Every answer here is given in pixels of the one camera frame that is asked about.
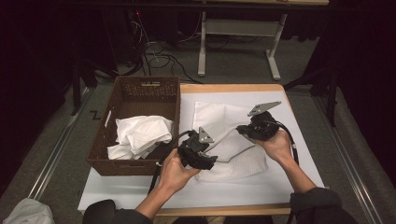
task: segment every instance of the forearm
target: forearm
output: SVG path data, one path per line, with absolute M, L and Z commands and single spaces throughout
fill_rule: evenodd
M 279 164 L 288 176 L 294 192 L 305 193 L 317 187 L 292 158 L 280 161 Z
M 135 211 L 152 220 L 172 195 L 173 193 L 169 190 L 156 188 L 136 207 Z

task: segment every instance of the gray carpet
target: gray carpet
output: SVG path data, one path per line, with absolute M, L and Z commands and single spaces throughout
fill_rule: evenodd
M 271 79 L 268 65 L 263 58 L 264 46 L 268 46 L 271 39 L 264 38 L 251 43 L 241 42 L 248 42 L 251 37 L 239 38 L 238 40 L 222 49 L 215 49 L 215 47 L 222 45 L 218 40 L 208 43 L 213 49 L 207 51 L 205 77 L 196 76 L 197 46 L 179 45 L 177 48 L 173 48 L 163 44 L 163 53 L 175 55 L 179 62 L 184 65 L 189 76 L 204 83 L 285 84 L 303 73 L 316 45 L 316 41 L 304 43 L 299 43 L 295 39 L 281 41 L 276 52 L 276 61 L 282 80 L 275 82 Z M 155 48 L 158 48 L 158 46 L 152 46 L 151 50 L 157 54 L 156 56 L 160 55 L 160 49 Z M 178 64 L 172 67 L 171 63 L 166 63 L 166 59 L 160 57 L 154 58 L 152 65 L 155 63 L 158 66 L 165 64 L 165 67 L 151 68 L 153 76 L 175 75 L 187 79 Z M 127 67 L 121 64 L 120 70 L 122 69 L 127 69 Z M 146 74 L 149 72 L 146 65 L 145 71 Z M 136 76 L 143 75 L 142 70 L 136 74 Z M 90 90 L 92 92 L 91 97 L 86 101 L 87 104 L 83 106 L 76 125 L 64 144 L 64 151 L 59 163 L 40 197 L 39 201 L 51 208 L 57 224 L 82 222 L 82 215 L 77 211 L 77 207 L 90 170 L 90 165 L 85 159 L 99 124 L 98 119 L 92 119 L 94 115 L 92 111 L 97 111 L 97 117 L 102 115 L 111 87 L 111 82 L 100 80 L 100 85 L 95 90 Z M 362 138 L 359 128 L 347 110 L 341 92 L 338 93 L 338 105 L 336 107 L 335 121 L 337 127 L 333 129 L 329 128 L 326 119 L 323 118 L 323 111 L 318 103 L 325 99 L 311 97 L 308 90 L 309 86 L 301 86 L 288 91 L 287 94 L 325 186 L 340 194 L 345 209 L 359 223 L 372 223 L 361 206 L 356 190 L 350 184 L 350 177 L 346 172 L 344 161 L 338 152 L 337 142 L 333 137 L 333 132 L 337 132 L 342 139 L 342 143 L 348 149 L 347 153 L 350 155 L 361 181 L 368 189 L 370 199 L 373 200 L 382 222 L 396 223 L 395 190 L 370 148 L 367 147 L 364 138 Z M 70 113 L 73 110 L 71 91 L 66 94 L 66 98 L 66 103 L 49 120 L 46 128 L 24 160 L 21 169 L 0 199 L 0 218 L 2 220 L 9 215 L 21 199 L 29 195 L 51 151 L 55 148 L 59 136 L 71 119 Z M 274 217 L 274 219 L 275 223 L 285 223 L 286 217 L 280 216 Z

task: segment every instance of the white fabric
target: white fabric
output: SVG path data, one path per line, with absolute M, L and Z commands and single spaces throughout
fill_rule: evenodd
M 33 199 L 23 199 L 3 224 L 54 224 L 50 208 Z
M 116 119 L 118 145 L 107 148 L 111 160 L 146 158 L 156 143 L 172 140 L 173 121 L 161 116 Z
M 222 181 L 255 175 L 268 169 L 265 152 L 235 129 L 250 123 L 252 107 L 196 102 L 192 128 L 202 127 L 214 139 L 205 153 L 218 156 L 211 170 L 195 177 L 203 181 Z

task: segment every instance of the brown basket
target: brown basket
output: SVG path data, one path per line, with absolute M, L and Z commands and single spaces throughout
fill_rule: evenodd
M 178 136 L 178 77 L 117 77 L 87 162 L 100 175 L 153 175 L 155 162 L 163 156 L 163 147 L 139 160 L 109 160 L 107 156 L 107 147 L 117 144 L 116 119 L 150 115 L 172 120 L 172 136 Z

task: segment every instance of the person's left hand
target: person's left hand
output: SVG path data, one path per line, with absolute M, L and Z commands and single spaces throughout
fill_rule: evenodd
M 174 148 L 163 162 L 158 188 L 169 190 L 174 194 L 183 189 L 187 182 L 200 172 L 201 170 L 195 168 L 186 169 L 177 154 L 177 148 Z

